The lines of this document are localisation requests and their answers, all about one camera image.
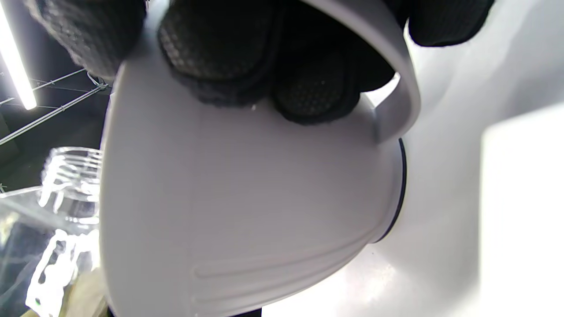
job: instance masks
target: clear glass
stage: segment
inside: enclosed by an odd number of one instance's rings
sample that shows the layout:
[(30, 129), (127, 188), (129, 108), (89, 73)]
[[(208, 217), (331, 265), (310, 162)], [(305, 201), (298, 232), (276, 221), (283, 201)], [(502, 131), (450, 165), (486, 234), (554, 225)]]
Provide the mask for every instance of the clear glass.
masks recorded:
[(51, 151), (42, 185), (0, 195), (0, 315), (57, 317), (65, 290), (99, 266), (102, 153)]

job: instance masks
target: white surface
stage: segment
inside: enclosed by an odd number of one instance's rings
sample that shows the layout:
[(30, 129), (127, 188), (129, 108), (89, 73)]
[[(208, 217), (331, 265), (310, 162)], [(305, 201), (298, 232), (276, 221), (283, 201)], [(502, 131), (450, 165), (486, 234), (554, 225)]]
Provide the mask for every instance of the white surface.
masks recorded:
[[(101, 253), (116, 315), (256, 309), (325, 279), (387, 231), (402, 182), (395, 137), (415, 120), (419, 95), (401, 30), (392, 32), (381, 4), (361, 3), (350, 2), (356, 12), (324, 5), (353, 17), (401, 79), (389, 103), (375, 110), (362, 98), (346, 118), (316, 127), (284, 120), (268, 102), (197, 102), (156, 41), (167, 3), (151, 4), (104, 132)], [(372, 28), (370, 12), (381, 18)], [(140, 187), (147, 181), (157, 192)]]
[(502, 122), (485, 134), (484, 316), (564, 316), (563, 123), (560, 104)]
[(264, 317), (477, 315), (481, 136), (491, 124), (564, 100), (562, 12), (560, 0), (498, 0), (469, 43), (410, 47), (422, 112), (404, 138), (408, 188), (398, 222), (343, 270), (264, 307)]
[(6, 14), (0, 3), (0, 54), (4, 59), (4, 64), (8, 68), (10, 77), (14, 82), (17, 94), (25, 109), (30, 110), (37, 107), (32, 87), (29, 84), (28, 76), (25, 74), (24, 64), (21, 62), (20, 53), (17, 51), (14, 36), (6, 20)]

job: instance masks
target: metal wire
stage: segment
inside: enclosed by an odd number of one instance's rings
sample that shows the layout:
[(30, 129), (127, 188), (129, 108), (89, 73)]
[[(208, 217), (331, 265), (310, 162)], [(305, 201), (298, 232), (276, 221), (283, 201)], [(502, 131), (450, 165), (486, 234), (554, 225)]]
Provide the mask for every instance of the metal wire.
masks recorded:
[[(70, 76), (72, 76), (72, 75), (74, 75), (74, 74), (78, 74), (78, 73), (80, 73), (80, 72), (83, 72), (84, 70), (85, 70), (85, 69), (82, 68), (82, 69), (80, 69), (80, 70), (78, 70), (78, 71), (76, 71), (76, 72), (72, 72), (72, 73), (67, 74), (67, 75), (65, 75), (65, 76), (59, 77), (59, 78), (57, 78), (57, 79), (55, 79), (55, 80), (46, 82), (46, 83), (44, 83), (43, 85), (37, 86), (37, 87), (35, 87), (35, 88), (32, 89), (32, 90), (35, 91), (35, 90), (38, 90), (38, 89), (43, 88), (43, 87), (45, 87), (45, 86), (53, 85), (54, 83), (56, 83), (56, 82), (58, 82), (58, 81), (61, 81), (61, 80), (65, 79), (65, 78), (68, 78), (68, 77), (70, 77)], [(0, 102), (0, 105), (5, 104), (5, 103), (7, 103), (7, 102), (10, 102), (10, 101), (12, 101), (12, 100), (14, 100), (14, 99), (15, 99), (15, 97), (10, 97), (10, 98), (8, 98), (8, 99), (6, 99), (6, 100), (1, 101), (1, 102)]]
[(28, 124), (28, 125), (22, 127), (22, 128), (19, 129), (19, 130), (16, 130), (15, 132), (13, 132), (13, 133), (7, 135), (6, 137), (0, 139), (0, 146), (3, 145), (3, 144), (8, 143), (9, 141), (12, 141), (13, 139), (15, 139), (16, 137), (20, 136), (21, 134), (24, 134), (24, 133), (27, 132), (28, 130), (30, 130), (30, 129), (32, 129), (32, 128), (38, 126), (38, 125), (40, 125), (41, 123), (43, 123), (44, 121), (49, 120), (50, 118), (53, 118), (54, 116), (58, 115), (59, 113), (61, 113), (61, 112), (65, 111), (65, 110), (67, 110), (68, 108), (74, 106), (75, 104), (77, 104), (77, 103), (79, 103), (79, 102), (85, 100), (86, 98), (88, 98), (88, 97), (90, 97), (90, 96), (96, 94), (98, 91), (102, 91), (102, 90), (104, 90), (104, 89), (101, 88), (101, 87), (96, 87), (96, 88), (90, 90), (89, 92), (83, 94), (82, 96), (80, 96), (80, 97), (78, 97), (78, 98), (76, 98), (76, 99), (74, 99), (74, 100), (71, 100), (71, 101), (67, 102), (66, 104), (64, 104), (64, 105), (62, 105), (61, 107), (57, 108), (57, 110), (51, 111), (50, 113), (44, 115), (43, 117), (41, 117), (41, 118), (39, 118), (39, 119), (33, 121), (32, 123), (30, 123), (30, 124)]

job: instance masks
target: gloved hand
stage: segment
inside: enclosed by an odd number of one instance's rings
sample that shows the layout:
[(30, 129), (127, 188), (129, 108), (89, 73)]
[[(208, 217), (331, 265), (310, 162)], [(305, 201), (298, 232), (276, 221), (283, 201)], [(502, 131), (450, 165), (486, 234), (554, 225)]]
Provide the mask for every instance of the gloved hand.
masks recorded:
[[(24, 0), (88, 71), (106, 79), (134, 47), (144, 0)], [(482, 27), (494, 0), (383, 0), (422, 46), (455, 45)], [(171, 0), (158, 39), (173, 75), (201, 101), (245, 106), (272, 97), (310, 125), (349, 114), (394, 70), (345, 26), (299, 0)]]

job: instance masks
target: glove fingertip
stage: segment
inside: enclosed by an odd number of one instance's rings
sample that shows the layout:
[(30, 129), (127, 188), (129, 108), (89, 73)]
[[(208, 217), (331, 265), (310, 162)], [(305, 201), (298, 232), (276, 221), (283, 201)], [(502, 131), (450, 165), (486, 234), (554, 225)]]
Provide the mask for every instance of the glove fingertip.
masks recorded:
[(495, 0), (418, 0), (409, 18), (409, 35), (420, 46), (450, 46), (473, 38)]
[(276, 110), (300, 125), (329, 123), (347, 116), (360, 98), (351, 63), (343, 51), (305, 61), (275, 84), (272, 98)]

